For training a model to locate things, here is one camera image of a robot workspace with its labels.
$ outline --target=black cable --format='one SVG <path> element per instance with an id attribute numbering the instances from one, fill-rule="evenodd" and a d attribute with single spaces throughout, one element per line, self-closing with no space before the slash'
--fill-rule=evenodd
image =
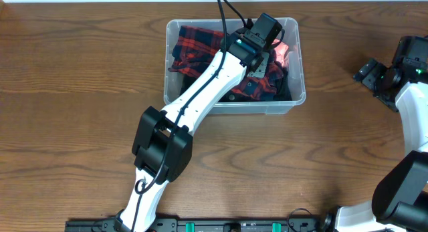
<path id="1" fill-rule="evenodd" d="M 290 229 L 293 231 L 293 232 L 297 232 L 294 228 L 293 228 L 293 226 L 290 226 L 290 217 L 295 213 L 295 212 L 297 212 L 297 211 L 306 211 L 306 212 L 308 212 L 309 214 L 310 214 L 310 216 L 311 217 L 313 217 L 313 215 L 311 214 L 311 212 L 309 212 L 309 210 L 307 210 L 307 209 L 305 209 L 305 208 L 297 208 L 297 209 L 294 209 L 289 215 L 288 215 L 288 218 L 287 218 L 287 226 L 288 226 L 288 231 L 290 231 Z"/>
<path id="2" fill-rule="evenodd" d="M 221 15 L 221 22 L 223 24 L 223 33 L 224 33 L 224 42 L 223 42 L 223 55 L 221 56 L 221 61 L 219 64 L 219 68 L 217 68 L 217 70 L 215 71 L 215 73 L 187 100 L 187 102 L 185 103 L 185 105 L 183 107 L 181 107 L 180 112 L 175 120 L 173 129 L 171 130 L 171 133 L 169 134 L 169 139 L 168 139 L 168 143 L 170 144 L 173 141 L 175 132 L 177 131 L 177 127 L 179 124 L 179 120 L 181 118 L 181 116 L 185 113 L 186 108 L 189 106 L 189 104 L 202 92 L 202 90 L 204 90 L 208 84 L 213 81 L 220 73 L 221 68 L 223 67 L 223 64 L 225 63 L 225 59 L 226 59 L 226 49 L 227 49 L 227 28 L 226 28 L 226 18 L 225 18 L 225 13 L 223 10 L 223 7 L 221 5 L 221 1 L 217 0 L 217 3 L 219 5 L 219 10 L 220 10 L 220 15 Z M 160 162 L 160 167 L 158 172 L 156 173 L 156 175 L 154 176 L 153 180 L 147 185 L 147 187 L 145 186 L 145 183 L 142 179 L 140 179 L 139 181 L 137 181 L 137 183 L 135 184 L 135 192 L 137 194 L 139 194 L 139 198 L 138 198 L 138 202 L 135 208 L 135 216 L 134 216 L 134 221 L 132 223 L 132 229 L 131 232 L 134 232 L 134 227 L 135 227 L 135 223 L 136 223 L 136 218 L 138 215 L 138 209 L 140 207 L 140 203 L 142 200 L 142 195 L 145 194 L 145 192 L 147 192 L 149 189 L 151 189 L 153 187 L 153 185 L 156 183 L 156 180 L 159 178 L 159 176 L 163 173 L 163 168 L 165 166 L 165 158 L 168 156 L 168 152 L 169 152 L 169 147 L 167 146 L 167 151 L 165 152 L 162 161 Z M 139 191 L 138 190 L 138 185 L 139 183 L 144 183 L 142 190 Z"/>
<path id="3" fill-rule="evenodd" d="M 247 27 L 247 23 L 245 22 L 245 19 L 243 18 L 243 16 L 241 15 L 241 13 L 240 13 L 238 10 L 236 10 L 236 9 L 232 6 L 232 4 L 230 4 L 227 0 L 224 0 L 224 2 L 226 3 L 226 5 L 228 5 L 228 6 L 230 7 L 230 9 L 232 9 L 232 11 L 234 11 L 234 12 L 239 16 L 239 18 L 241 18 L 242 23 L 243 23 L 243 26 L 244 26 L 244 27 Z"/>
<path id="4" fill-rule="evenodd" d="M 273 49 L 273 48 L 279 46 L 279 44 L 281 44 L 282 40 L 284 39 L 284 35 L 285 34 L 286 34 L 286 30 L 284 28 L 282 28 L 281 29 L 281 39 L 280 39 L 280 41 L 277 42 L 277 43 L 275 43 L 275 44 L 270 45 L 269 49 Z"/>
<path id="5" fill-rule="evenodd" d="M 141 189 L 141 191 L 138 190 L 138 186 L 140 185 L 140 183 L 142 183 L 142 189 Z M 137 215 L 138 215 L 138 210 L 140 209 L 140 203 L 141 203 L 142 194 L 143 194 L 145 186 L 146 186 L 145 179 L 140 179 L 140 180 L 138 180 L 135 183 L 135 187 L 134 187 L 135 193 L 137 193 L 140 196 L 138 196 L 138 202 L 136 203 L 134 221 L 132 222 L 131 232 L 134 232 L 134 229 L 135 229 L 136 218 L 137 218 Z"/>

